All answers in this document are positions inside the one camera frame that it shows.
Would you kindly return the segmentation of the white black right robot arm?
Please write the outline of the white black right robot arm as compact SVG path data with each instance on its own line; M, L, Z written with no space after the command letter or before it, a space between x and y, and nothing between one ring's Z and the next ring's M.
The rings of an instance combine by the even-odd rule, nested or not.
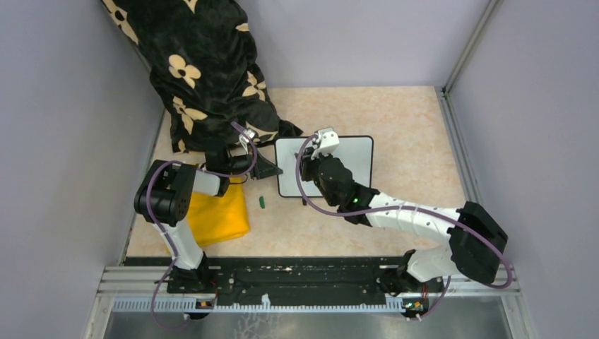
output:
M297 184L311 182L327 204L337 211L324 210L309 198L313 209L355 224L409 232L431 239L437 247L410 250L398 271L398 283L416 291L424 282L440 276L461 274L491 288L500 267L510 268L504 255L506 232L479 203L467 201L461 208L436 208L391 197L357 183L352 172L332 155L315 159L298 156Z

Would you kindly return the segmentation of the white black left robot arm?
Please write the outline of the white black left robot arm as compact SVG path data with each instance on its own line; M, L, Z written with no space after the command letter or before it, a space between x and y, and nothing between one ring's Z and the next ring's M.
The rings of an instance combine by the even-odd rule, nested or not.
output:
M171 251L172 279L184 281L194 292L207 290L212 282L205 252L193 240L186 218L193 193L221 197L230 185L230 175L264 179L282 173L259 152L231 156L227 150L209 151L200 167L175 160L154 161L136 192L134 210L154 224Z

